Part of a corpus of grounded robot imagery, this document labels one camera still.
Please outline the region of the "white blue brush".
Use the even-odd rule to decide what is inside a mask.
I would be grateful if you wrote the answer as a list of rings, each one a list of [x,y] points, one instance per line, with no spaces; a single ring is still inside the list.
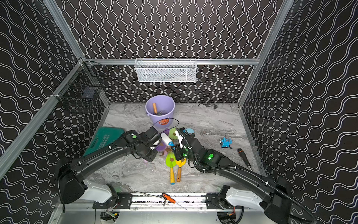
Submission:
[[[166,133],[161,133],[162,141],[165,143],[165,145],[171,147],[174,146],[173,141],[166,135]]]

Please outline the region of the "lime front trowel wooden handle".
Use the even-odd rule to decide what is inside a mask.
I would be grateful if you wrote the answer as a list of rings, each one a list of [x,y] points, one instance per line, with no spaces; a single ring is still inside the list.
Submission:
[[[158,110],[157,110],[157,105],[156,105],[156,103],[153,103],[153,111],[154,111],[154,114],[155,114],[155,115],[158,114]]]

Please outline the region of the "purple front trowel pink handle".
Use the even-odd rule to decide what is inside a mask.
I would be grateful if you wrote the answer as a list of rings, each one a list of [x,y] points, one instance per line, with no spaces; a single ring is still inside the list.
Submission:
[[[165,130],[164,133],[168,135],[169,129]],[[147,162],[152,162],[158,154],[164,153],[167,148],[169,148],[169,146],[165,145],[160,136],[159,140],[155,142],[154,147],[151,147],[149,155],[144,156],[143,159]]]

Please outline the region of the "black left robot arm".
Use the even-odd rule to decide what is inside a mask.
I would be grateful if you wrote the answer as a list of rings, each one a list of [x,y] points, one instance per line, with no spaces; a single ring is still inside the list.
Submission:
[[[89,200],[95,208],[111,208],[119,203],[117,192],[109,185],[101,185],[88,180],[88,176],[107,164],[127,155],[137,155],[140,159],[152,162],[160,143],[161,135],[154,127],[137,133],[124,132],[114,142],[78,159],[61,159],[57,162],[55,184],[60,202],[65,204],[77,200]]]

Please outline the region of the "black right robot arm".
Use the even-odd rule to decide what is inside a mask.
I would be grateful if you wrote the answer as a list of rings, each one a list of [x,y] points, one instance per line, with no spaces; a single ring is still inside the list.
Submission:
[[[313,213],[289,193],[285,180],[262,176],[214,149],[204,148],[194,134],[177,128],[175,135],[179,144],[173,149],[178,160],[185,157],[201,173],[213,173],[243,185],[261,199],[259,206],[270,220],[278,224],[286,224],[291,219],[305,224],[317,223]]]

